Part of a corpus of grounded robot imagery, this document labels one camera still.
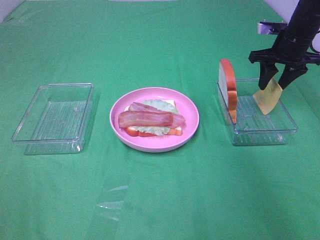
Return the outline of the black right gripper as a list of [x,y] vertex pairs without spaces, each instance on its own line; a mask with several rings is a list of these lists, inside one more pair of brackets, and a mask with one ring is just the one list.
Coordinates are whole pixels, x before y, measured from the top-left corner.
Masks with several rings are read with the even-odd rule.
[[306,64],[320,65],[320,55],[308,52],[305,47],[290,47],[282,50],[275,48],[255,50],[250,52],[248,59],[252,64],[259,62],[258,86],[261,90],[264,90],[272,77],[278,73],[279,70],[276,67],[276,63],[286,65],[278,81],[282,89],[285,89],[295,79],[308,71]]

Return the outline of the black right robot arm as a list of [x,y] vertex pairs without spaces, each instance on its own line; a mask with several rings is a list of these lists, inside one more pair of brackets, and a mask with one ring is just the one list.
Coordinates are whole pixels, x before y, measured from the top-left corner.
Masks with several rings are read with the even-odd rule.
[[282,89],[304,75],[308,71],[307,64],[319,65],[320,55],[308,52],[319,30],[320,2],[300,0],[288,25],[280,30],[272,47],[250,52],[249,61],[260,63],[259,88],[264,90],[278,72],[276,63],[285,65],[278,81]]

